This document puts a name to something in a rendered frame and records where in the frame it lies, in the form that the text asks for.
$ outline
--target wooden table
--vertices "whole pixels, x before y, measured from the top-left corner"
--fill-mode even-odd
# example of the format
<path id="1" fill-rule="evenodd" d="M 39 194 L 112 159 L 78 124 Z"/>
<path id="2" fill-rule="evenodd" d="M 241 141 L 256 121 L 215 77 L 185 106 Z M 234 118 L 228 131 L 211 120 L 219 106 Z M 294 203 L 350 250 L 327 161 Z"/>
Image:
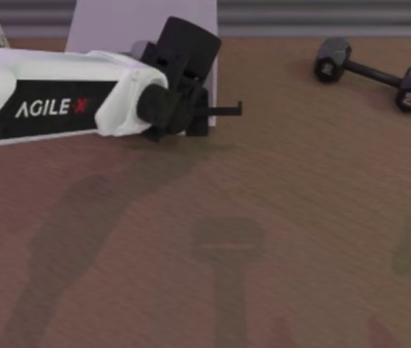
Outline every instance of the wooden table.
<path id="1" fill-rule="evenodd" d="M 225 40 L 220 103 L 245 115 L 207 139 L 0 148 L 0 348 L 411 347 L 411 117 L 372 81 L 317 83 L 321 42 Z M 352 44 L 411 65 L 411 39 Z"/>

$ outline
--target gray panel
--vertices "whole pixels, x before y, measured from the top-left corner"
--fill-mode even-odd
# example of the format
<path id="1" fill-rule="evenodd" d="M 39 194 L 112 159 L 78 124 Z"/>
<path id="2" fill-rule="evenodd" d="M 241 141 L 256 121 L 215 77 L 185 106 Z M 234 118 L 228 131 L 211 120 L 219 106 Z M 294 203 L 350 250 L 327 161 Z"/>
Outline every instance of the gray panel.
<path id="1" fill-rule="evenodd" d="M 0 20 L 10 38 L 65 38 L 75 2 L 0 0 Z M 219 0 L 218 22 L 222 36 L 411 36 L 411 0 Z"/>

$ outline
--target tabletop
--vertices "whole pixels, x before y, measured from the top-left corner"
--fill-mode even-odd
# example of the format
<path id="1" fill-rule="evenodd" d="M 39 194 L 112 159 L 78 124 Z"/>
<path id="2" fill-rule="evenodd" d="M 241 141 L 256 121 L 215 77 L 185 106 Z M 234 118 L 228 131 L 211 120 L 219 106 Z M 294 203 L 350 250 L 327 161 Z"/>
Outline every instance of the tabletop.
<path id="1" fill-rule="evenodd" d="M 317 83 L 321 42 L 225 39 L 244 116 L 209 138 L 0 147 L 0 348 L 411 347 L 411 116 Z M 411 38 L 351 42 L 411 65 Z"/>

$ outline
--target dumbbell handle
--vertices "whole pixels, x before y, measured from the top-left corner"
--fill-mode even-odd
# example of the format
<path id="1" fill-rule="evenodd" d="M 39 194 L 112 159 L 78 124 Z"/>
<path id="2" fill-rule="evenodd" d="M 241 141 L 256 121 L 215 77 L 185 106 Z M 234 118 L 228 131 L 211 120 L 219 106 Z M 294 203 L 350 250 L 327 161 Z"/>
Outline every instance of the dumbbell handle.
<path id="1" fill-rule="evenodd" d="M 347 60 L 344 65 L 345 70 L 351 71 L 352 73 L 365 76 L 372 80 L 385 83 L 386 85 L 400 88 L 402 84 L 402 79 L 397 76 L 390 75 L 386 72 L 382 72 L 366 65 L 353 62 L 352 60 Z"/>

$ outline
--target number on dumbbell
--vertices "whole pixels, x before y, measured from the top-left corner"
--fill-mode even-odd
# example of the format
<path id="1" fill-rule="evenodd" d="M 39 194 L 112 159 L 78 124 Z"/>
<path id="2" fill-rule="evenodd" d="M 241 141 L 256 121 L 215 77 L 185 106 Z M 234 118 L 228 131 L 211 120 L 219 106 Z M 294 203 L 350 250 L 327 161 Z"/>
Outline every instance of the number on dumbbell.
<path id="1" fill-rule="evenodd" d="M 323 67 L 321 68 L 321 72 L 325 75 L 332 76 L 334 66 L 329 63 L 324 63 Z"/>
<path id="2" fill-rule="evenodd" d="M 407 107 L 411 107 L 411 93 L 407 92 L 404 95 L 404 98 L 402 100 L 402 104 L 406 105 Z"/>

